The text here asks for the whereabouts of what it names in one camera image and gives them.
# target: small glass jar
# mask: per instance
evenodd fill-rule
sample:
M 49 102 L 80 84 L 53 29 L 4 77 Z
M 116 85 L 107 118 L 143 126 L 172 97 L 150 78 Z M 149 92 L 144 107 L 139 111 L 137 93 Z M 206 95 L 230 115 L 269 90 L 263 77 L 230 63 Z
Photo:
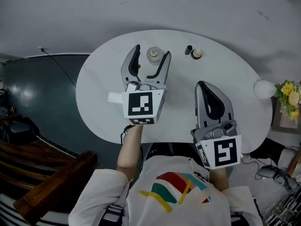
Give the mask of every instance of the small glass jar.
M 163 52 L 158 47 L 151 47 L 146 52 L 146 57 L 151 65 L 159 65 L 163 58 Z

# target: wooden bench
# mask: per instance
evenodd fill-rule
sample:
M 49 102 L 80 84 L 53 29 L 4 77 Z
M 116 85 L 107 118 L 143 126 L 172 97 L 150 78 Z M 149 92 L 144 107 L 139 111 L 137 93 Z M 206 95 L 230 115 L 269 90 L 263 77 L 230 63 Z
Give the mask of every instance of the wooden bench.
M 22 146 L 0 140 L 0 193 L 19 197 L 14 208 L 36 225 L 59 202 L 71 210 L 96 163 L 94 152 L 75 158 L 40 139 Z

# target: black cable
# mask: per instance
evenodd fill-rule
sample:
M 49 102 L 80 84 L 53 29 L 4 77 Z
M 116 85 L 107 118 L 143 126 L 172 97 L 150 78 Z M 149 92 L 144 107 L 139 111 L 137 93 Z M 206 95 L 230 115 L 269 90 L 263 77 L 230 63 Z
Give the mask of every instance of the black cable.
M 245 165 L 249 165 L 249 164 L 251 164 L 251 163 L 256 163 L 257 164 L 257 166 L 258 166 L 258 168 L 257 168 L 257 171 L 259 170 L 259 163 L 258 162 L 256 162 L 256 161 L 251 161 L 250 163 L 245 163 L 244 161 L 243 161 L 243 159 L 242 158 L 240 158 L 240 160 L 241 160 L 241 162 L 243 163 L 243 164 L 245 164 Z M 256 178 L 256 175 L 257 175 L 257 173 L 255 173 L 255 176 L 254 176 L 254 178 L 256 179 L 256 180 L 261 180 L 263 177 L 261 177 L 261 178 Z
M 140 167 L 141 167 L 141 163 L 142 163 L 142 152 L 140 152 L 140 158 L 139 158 L 139 160 L 138 160 L 138 165 L 137 165 L 137 168 L 138 168 L 138 171 L 139 172 L 141 172 L 141 169 L 140 169 Z
M 128 125 L 123 129 L 123 132 L 120 134 L 120 144 L 123 145 L 124 139 L 126 138 L 127 135 L 127 130 L 134 127 L 135 125 Z
M 50 58 L 52 58 L 52 56 L 51 56 L 49 53 L 47 53 L 43 48 L 41 48 L 41 51 L 44 52 L 45 54 L 48 54 L 48 56 L 49 56 Z M 60 64 L 59 64 L 54 58 L 52 58 L 52 59 L 53 59 L 54 62 L 57 63 L 58 66 L 60 66 Z M 67 75 L 67 77 L 68 77 L 68 79 L 70 80 L 70 82 L 71 82 L 71 83 L 74 85 L 74 87 L 76 88 L 76 85 L 73 83 L 73 81 L 71 80 L 71 78 L 69 77 L 69 75 L 67 74 L 67 72 L 63 69 L 63 67 L 60 66 L 60 68 L 61 68 L 62 71 Z
M 294 150 L 294 149 L 293 149 L 294 151 L 299 151 L 299 150 L 300 150 L 300 148 L 298 148 L 298 147 L 296 147 L 296 146 L 294 146 L 294 145 L 291 146 L 290 148 L 292 148 L 292 147 L 297 148 L 297 150 Z
M 272 153 L 271 153 L 271 165 L 272 165 L 272 155 L 273 155 L 273 153 L 274 152 L 276 152 L 276 151 L 279 151 L 279 150 L 292 150 L 292 151 L 295 151 L 295 152 L 297 152 L 296 150 L 294 150 L 294 149 L 292 149 L 292 147 L 295 147 L 295 148 L 297 148 L 298 150 L 299 150 L 299 148 L 298 147 L 296 147 L 296 146 L 291 146 L 291 147 L 285 147 L 284 149 L 276 149 L 275 151 L 273 151 Z
M 139 171 L 141 172 L 143 169 L 143 163 L 144 163 L 142 146 L 140 146 L 140 151 L 141 151 L 141 161 L 140 161 Z
M 258 160 L 257 158 L 254 158 L 255 160 L 257 160 L 257 161 L 260 161 L 260 160 Z M 262 164 L 264 164 L 264 165 L 266 165 L 267 166 L 267 164 L 265 164 L 265 163 L 263 163 L 262 161 L 260 161 Z

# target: yellow flower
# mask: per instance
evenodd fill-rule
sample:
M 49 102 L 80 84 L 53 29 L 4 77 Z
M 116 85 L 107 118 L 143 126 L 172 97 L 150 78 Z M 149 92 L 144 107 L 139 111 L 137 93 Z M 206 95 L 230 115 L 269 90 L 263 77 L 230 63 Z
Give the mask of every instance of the yellow flower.
M 293 84 L 286 82 L 281 89 L 281 92 L 288 96 L 293 91 Z
M 288 102 L 293 106 L 297 107 L 299 103 L 299 93 L 296 91 L 292 91 L 288 97 Z
M 299 116 L 299 109 L 297 109 L 297 110 L 295 110 L 295 111 L 293 111 L 293 112 L 291 113 L 290 119 L 291 119 L 291 120 L 297 119 L 298 116 Z

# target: wooden slat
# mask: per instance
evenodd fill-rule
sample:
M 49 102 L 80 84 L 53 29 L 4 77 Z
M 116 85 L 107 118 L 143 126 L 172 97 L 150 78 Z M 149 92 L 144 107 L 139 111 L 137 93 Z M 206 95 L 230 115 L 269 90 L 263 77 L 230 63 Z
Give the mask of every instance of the wooden slat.
M 24 160 L 22 158 L 16 157 L 12 154 L 5 153 L 3 151 L 0 151 L 0 157 L 3 157 L 3 158 L 8 159 L 10 161 L 17 162 L 17 163 L 25 165 L 25 166 L 29 166 L 29 167 L 32 167 L 32 168 L 37 168 L 37 169 L 45 170 L 45 171 L 56 172 L 60 168 L 62 168 L 62 167 L 56 167 L 56 166 L 52 167 L 50 165 L 46 166 L 45 162 L 41 162 L 41 164 L 39 164 L 37 162 L 31 161 L 30 159 Z
M 13 185 L 19 186 L 21 188 L 27 189 L 27 190 L 31 190 L 35 187 L 35 185 L 15 180 L 15 179 L 13 179 L 13 178 L 11 178 L 11 177 L 9 177 L 9 176 L 1 173 L 1 172 L 0 172 L 0 179 L 6 181 L 8 183 L 11 183 Z
M 3 202 L 0 202 L 0 211 L 2 211 L 5 215 L 9 215 L 9 216 L 15 218 L 16 220 L 27 224 L 27 222 L 24 221 L 19 215 L 16 215 L 16 214 L 18 214 L 18 212 L 14 208 L 11 208 L 9 205 L 6 205 Z M 47 220 L 42 220 L 42 219 L 39 221 L 39 223 L 47 224 L 49 226 L 68 226 L 68 224 L 57 223 L 57 222 L 52 222 L 52 221 L 47 221 Z
M 66 160 L 74 159 L 74 157 L 62 153 L 61 151 L 49 146 L 47 143 L 43 142 L 42 140 L 36 140 L 27 144 L 26 149 L 37 150 L 40 151 L 40 153 L 51 155 L 54 157 L 59 157 L 61 159 L 66 159 Z
M 23 176 L 27 176 L 27 177 L 30 177 L 30 178 L 42 180 L 42 181 L 44 181 L 46 178 L 49 177 L 47 175 L 42 175 L 42 174 L 39 174 L 39 173 L 27 171 L 27 170 L 24 170 L 24 169 L 21 169 L 21 168 L 9 165 L 9 164 L 7 164 L 7 163 L 5 163 L 3 161 L 0 161 L 0 165 L 4 166 L 6 169 L 8 169 L 10 171 L 13 171 L 15 173 L 18 173 L 18 174 L 21 174 Z
M 80 181 L 97 162 L 97 154 L 86 152 L 65 168 L 57 171 L 44 182 L 17 200 L 14 207 L 30 224 L 35 225 L 61 198 L 69 188 Z
M 34 185 L 34 186 L 37 186 L 37 185 L 39 185 L 39 184 L 41 184 L 43 182 L 40 179 L 31 178 L 31 177 L 28 177 L 28 176 L 25 176 L 25 175 L 18 174 L 18 173 L 15 173 L 13 171 L 10 171 L 7 168 L 3 167 L 2 165 L 0 165 L 0 172 L 2 174 L 6 175 L 7 177 L 13 178 L 16 181 L 27 183 L 27 184 L 31 184 L 31 185 Z
M 16 146 L 7 142 L 0 140 L 0 150 L 5 151 L 7 153 L 11 153 L 18 157 L 31 159 L 35 161 L 48 161 L 55 163 L 57 165 L 66 165 L 67 163 L 74 160 L 74 158 L 70 157 L 70 159 L 62 159 L 57 156 L 47 155 L 46 153 L 41 154 L 38 152 L 32 152 L 26 149 L 26 145 Z

